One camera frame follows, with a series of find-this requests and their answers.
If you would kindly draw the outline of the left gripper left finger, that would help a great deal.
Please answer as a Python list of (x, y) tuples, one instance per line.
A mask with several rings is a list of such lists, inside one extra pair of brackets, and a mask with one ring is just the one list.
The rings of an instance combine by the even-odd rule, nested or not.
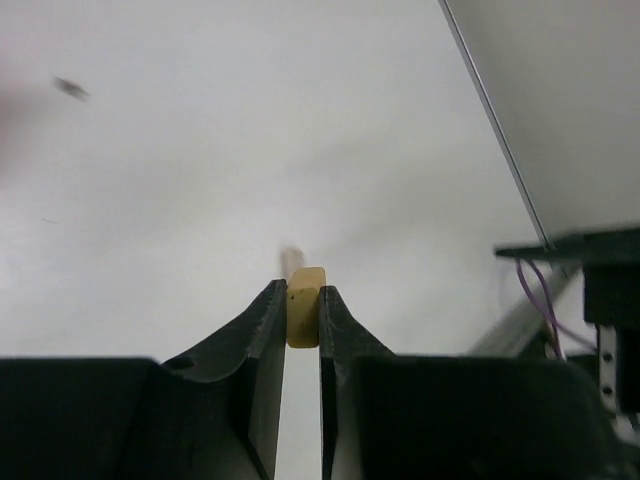
[(1, 362), (5, 479), (271, 479), (286, 286), (165, 361)]

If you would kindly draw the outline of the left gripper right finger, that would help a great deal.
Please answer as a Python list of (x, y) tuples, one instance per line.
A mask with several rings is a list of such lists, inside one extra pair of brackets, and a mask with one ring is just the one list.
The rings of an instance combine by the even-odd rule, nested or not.
[(566, 362), (391, 352), (319, 300), (326, 479), (626, 479), (591, 379)]

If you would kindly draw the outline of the tan eraser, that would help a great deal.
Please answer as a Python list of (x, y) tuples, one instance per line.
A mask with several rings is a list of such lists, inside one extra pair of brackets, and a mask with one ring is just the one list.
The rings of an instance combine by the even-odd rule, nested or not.
[(319, 297), (326, 286), (322, 267), (303, 267), (294, 272), (286, 290), (286, 340), (294, 349), (319, 345)]

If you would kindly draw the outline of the grey-white eraser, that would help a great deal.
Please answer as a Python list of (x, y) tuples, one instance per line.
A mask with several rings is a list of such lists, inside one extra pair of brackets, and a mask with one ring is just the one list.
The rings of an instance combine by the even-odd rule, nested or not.
[(282, 278), (289, 280), (296, 271), (305, 266), (305, 263), (305, 255), (299, 247), (287, 245), (280, 249), (279, 266)]

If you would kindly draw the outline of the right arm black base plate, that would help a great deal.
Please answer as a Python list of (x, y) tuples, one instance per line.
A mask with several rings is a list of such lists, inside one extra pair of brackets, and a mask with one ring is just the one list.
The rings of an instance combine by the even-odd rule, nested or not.
[(578, 265), (584, 278), (584, 319), (613, 327), (621, 349), (639, 355), (639, 228), (573, 231), (548, 244), (502, 245), (495, 255), (522, 261)]

